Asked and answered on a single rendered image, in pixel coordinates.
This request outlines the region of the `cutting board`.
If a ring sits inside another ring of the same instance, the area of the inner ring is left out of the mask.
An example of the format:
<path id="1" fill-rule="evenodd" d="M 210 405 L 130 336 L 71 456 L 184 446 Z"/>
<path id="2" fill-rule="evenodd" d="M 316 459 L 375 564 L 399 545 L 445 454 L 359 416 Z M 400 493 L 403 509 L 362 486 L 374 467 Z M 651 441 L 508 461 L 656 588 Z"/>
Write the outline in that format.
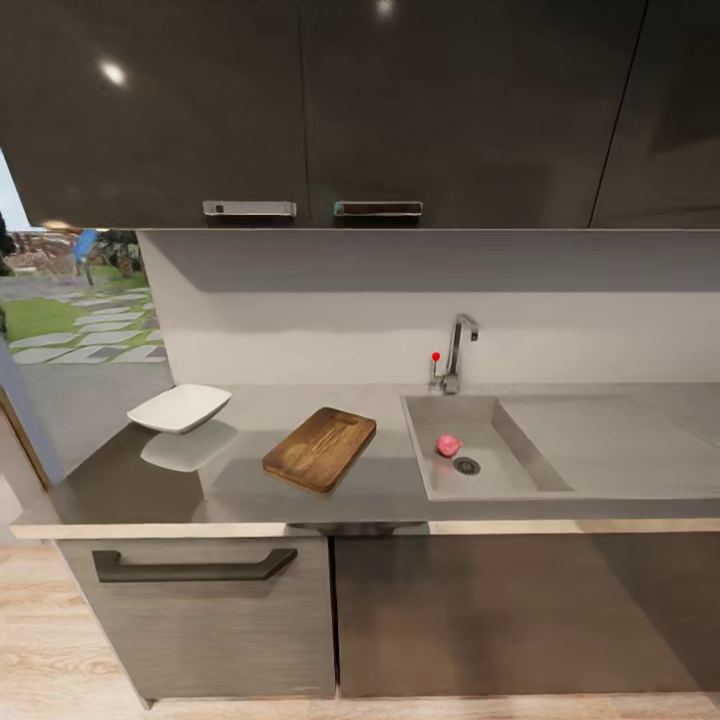
<path id="1" fill-rule="evenodd" d="M 377 428 L 377 422 L 323 407 L 263 460 L 271 473 L 327 493 Z"/>

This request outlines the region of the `vidalia onion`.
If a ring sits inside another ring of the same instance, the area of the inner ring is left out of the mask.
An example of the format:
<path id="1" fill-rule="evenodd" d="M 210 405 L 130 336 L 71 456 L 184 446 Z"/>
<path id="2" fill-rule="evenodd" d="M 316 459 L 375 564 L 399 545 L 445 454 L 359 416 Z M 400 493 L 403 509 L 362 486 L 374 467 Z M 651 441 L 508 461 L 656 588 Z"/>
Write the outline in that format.
<path id="1" fill-rule="evenodd" d="M 454 435 L 442 435 L 438 440 L 436 448 L 439 450 L 439 453 L 445 457 L 452 457 L 458 453 L 463 443 L 463 441 L 459 441 Z"/>

